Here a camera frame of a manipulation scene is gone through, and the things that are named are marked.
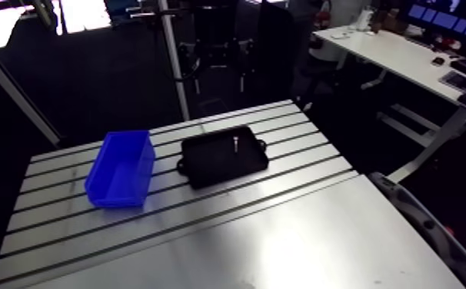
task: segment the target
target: computer monitor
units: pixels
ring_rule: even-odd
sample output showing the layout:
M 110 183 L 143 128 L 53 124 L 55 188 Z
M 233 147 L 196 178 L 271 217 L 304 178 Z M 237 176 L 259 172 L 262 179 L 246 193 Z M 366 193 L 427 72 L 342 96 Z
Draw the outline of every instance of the computer monitor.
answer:
M 466 43 L 466 0 L 411 0 L 400 10 L 407 23 Z

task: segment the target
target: tray handle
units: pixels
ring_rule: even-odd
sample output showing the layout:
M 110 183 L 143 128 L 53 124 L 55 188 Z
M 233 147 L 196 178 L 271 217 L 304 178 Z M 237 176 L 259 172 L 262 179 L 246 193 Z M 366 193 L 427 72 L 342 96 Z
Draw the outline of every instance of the tray handle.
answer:
M 178 170 L 179 174 L 185 174 L 185 165 L 183 164 L 183 159 L 178 161 L 176 169 Z
M 267 144 L 265 143 L 265 141 L 262 141 L 261 139 L 258 139 L 257 141 L 260 143 L 262 151 L 265 151 L 267 149 Z

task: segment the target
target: blue storage bin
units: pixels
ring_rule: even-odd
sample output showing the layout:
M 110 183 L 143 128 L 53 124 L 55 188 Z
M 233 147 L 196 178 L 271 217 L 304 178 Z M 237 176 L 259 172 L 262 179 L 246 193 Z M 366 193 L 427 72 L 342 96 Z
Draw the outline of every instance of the blue storage bin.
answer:
M 154 160 L 148 131 L 108 133 L 85 182 L 90 202 L 101 208 L 142 206 Z

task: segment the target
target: slotted aluminum table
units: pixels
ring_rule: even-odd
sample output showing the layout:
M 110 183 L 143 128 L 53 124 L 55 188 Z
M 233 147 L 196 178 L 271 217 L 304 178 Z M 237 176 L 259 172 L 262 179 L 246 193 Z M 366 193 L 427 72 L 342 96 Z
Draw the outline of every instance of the slotted aluminum table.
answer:
M 193 191 L 181 139 L 249 125 L 266 171 Z M 0 287 L 463 288 L 291 101 L 151 130 L 143 208 L 93 208 L 102 142 L 31 159 L 0 251 Z

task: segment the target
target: black tray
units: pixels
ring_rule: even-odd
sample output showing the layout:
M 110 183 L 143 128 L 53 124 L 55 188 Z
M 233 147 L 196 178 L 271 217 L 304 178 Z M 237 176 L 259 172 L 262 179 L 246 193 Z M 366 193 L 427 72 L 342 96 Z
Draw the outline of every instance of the black tray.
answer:
M 265 170 L 269 165 L 265 147 L 245 125 L 214 131 L 181 143 L 183 158 L 177 169 L 188 176 L 192 188 L 203 188 Z

